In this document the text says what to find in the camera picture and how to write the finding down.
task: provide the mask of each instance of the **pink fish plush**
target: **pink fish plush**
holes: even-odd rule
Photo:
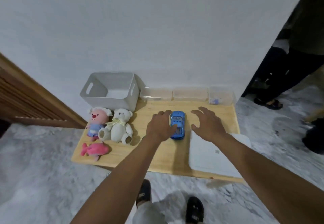
[[[86,143],[82,145],[81,156],[94,156],[95,161],[99,160],[99,157],[109,152],[109,147],[102,143],[90,144],[87,146]]]

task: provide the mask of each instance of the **forearm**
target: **forearm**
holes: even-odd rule
[[[146,136],[91,194],[72,223],[125,223],[159,145]]]
[[[238,142],[230,135],[213,142],[280,223],[324,223],[324,192]]]

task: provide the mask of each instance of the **right hand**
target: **right hand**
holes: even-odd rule
[[[221,119],[215,115],[215,112],[210,111],[202,106],[198,109],[199,110],[191,111],[191,113],[198,116],[200,127],[197,128],[196,125],[192,124],[192,131],[194,131],[202,139],[210,142],[219,140],[221,137],[227,135]]]

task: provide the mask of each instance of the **black slipper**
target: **black slipper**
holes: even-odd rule
[[[283,106],[282,104],[280,104],[279,101],[276,100],[276,99],[275,99],[274,102],[273,102],[272,104],[270,104],[270,105],[268,105],[267,102],[264,102],[264,101],[262,101],[262,100],[260,100],[260,99],[258,99],[258,98],[255,98],[255,99],[254,99],[254,103],[256,103],[257,105],[265,106],[265,107],[267,107],[268,109],[275,110],[275,111],[280,110],[282,107],[284,107],[284,106]]]
[[[140,191],[136,198],[136,207],[140,201],[151,201],[151,184],[149,180],[144,179]]]
[[[204,206],[199,198],[190,197],[187,203],[186,223],[197,224],[204,221]]]

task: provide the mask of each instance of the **wooden door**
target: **wooden door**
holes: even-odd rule
[[[87,124],[2,54],[0,118],[13,123],[54,127],[85,128]]]

